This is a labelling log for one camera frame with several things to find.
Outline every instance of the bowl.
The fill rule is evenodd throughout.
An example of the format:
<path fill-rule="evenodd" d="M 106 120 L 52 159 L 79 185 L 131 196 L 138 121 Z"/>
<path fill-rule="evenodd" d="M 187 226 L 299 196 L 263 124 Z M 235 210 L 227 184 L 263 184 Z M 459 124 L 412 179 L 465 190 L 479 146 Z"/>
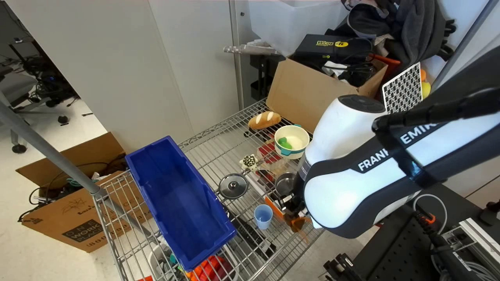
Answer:
<path fill-rule="evenodd" d="M 296 124 L 281 126 L 274 132 L 274 149 L 284 159 L 301 157 L 309 141 L 309 132 Z"/>

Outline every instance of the lid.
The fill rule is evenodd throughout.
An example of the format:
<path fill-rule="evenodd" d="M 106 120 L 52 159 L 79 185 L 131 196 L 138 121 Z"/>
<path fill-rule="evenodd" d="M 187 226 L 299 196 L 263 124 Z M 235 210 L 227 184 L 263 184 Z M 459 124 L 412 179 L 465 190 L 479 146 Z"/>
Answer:
<path fill-rule="evenodd" d="M 238 173 L 226 174 L 218 182 L 218 193 L 226 199 L 237 199 L 246 190 L 248 180 Z"/>

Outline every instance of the brown cardboard box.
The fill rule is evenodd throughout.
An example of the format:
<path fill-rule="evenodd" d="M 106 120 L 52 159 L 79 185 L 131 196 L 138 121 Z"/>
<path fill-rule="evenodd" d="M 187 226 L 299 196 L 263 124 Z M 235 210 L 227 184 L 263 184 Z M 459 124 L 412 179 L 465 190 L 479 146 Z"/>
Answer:
<path fill-rule="evenodd" d="M 329 102 L 346 93 L 374 96 L 385 65 L 360 87 L 326 76 L 291 59 L 281 60 L 274 71 L 265 104 L 281 116 L 312 132 Z"/>
<path fill-rule="evenodd" d="M 107 162 L 123 159 L 124 152 L 112 137 L 112 134 L 107 132 L 73 148 L 68 148 L 62 151 L 62 154 L 84 173 L 90 174 L 95 169 L 104 168 L 104 163 Z M 48 159 L 40 159 L 18 168 L 16 171 L 32 182 L 38 184 L 40 187 L 46 188 L 57 188 L 65 182 L 65 174 L 60 173 L 60 169 Z M 116 176 L 123 174 L 120 174 L 120 171 L 115 171 L 98 184 L 102 185 Z M 121 199 L 121 196 L 132 196 L 140 199 L 140 202 L 134 202 L 134 205 L 140 204 L 140 207 L 135 207 L 131 213 L 134 213 L 140 221 L 145 221 L 149 216 L 148 209 L 141 202 L 140 191 L 137 190 L 134 180 L 129 177 L 129 174 L 126 176 L 127 179 L 124 182 L 120 182 L 121 190 L 109 191 L 109 196 L 124 210 L 129 210 L 132 205 L 129 201 Z M 124 221 L 113 223 L 121 223 L 124 230 L 129 229 Z M 23 215 L 21 224 L 84 251 L 93 251 L 106 244 L 102 226 L 96 215 L 91 196 L 85 188 L 76 190 L 46 205 L 31 210 L 29 213 Z"/>

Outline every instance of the metal wire rack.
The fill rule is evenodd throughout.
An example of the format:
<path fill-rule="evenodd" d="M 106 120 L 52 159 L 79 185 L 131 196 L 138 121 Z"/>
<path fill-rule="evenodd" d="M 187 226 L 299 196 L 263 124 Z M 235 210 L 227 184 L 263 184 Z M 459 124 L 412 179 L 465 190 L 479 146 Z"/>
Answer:
<path fill-rule="evenodd" d="M 254 102 L 179 143 L 190 162 L 215 190 L 237 230 L 216 254 L 201 262 L 190 273 L 182 271 L 168 246 L 162 241 L 141 196 L 134 191 L 135 187 L 131 174 L 123 171 L 102 184 L 106 196 L 110 196 L 126 210 L 126 215 L 140 221 L 151 232 L 151 235 L 143 235 L 138 229 L 129 229 L 123 216 L 116 216 L 107 210 L 102 202 L 104 196 L 93 198 L 121 279 L 279 279 L 321 233 L 321 230 L 312 229 L 307 219 L 299 230 L 293 232 L 276 215 L 268 229 L 259 230 L 254 227 L 254 205 L 262 204 L 262 194 L 270 194 L 274 188 L 270 177 L 260 176 L 251 179 L 254 171 L 240 166 L 240 159 L 254 154 L 259 157 L 257 168 L 270 169 L 271 173 L 293 171 L 296 165 L 295 162 L 277 159 L 271 149 L 262 149 L 262 145 L 271 140 L 273 130 L 287 123 L 285 120 L 274 127 L 257 132 L 248 130 L 248 120 L 262 110 L 265 110 L 263 101 Z M 229 173 L 249 176 L 251 187 L 237 199 L 224 199 L 216 191 L 218 180 Z"/>

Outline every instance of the blue plastic crate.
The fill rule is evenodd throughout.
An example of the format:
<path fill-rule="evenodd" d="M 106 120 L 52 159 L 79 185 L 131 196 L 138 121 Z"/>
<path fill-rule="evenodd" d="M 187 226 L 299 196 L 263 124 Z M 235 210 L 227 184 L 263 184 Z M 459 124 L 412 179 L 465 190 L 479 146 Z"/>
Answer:
<path fill-rule="evenodd" d="M 213 254 L 234 233 L 220 201 L 170 137 L 126 155 L 127 166 L 185 269 Z"/>

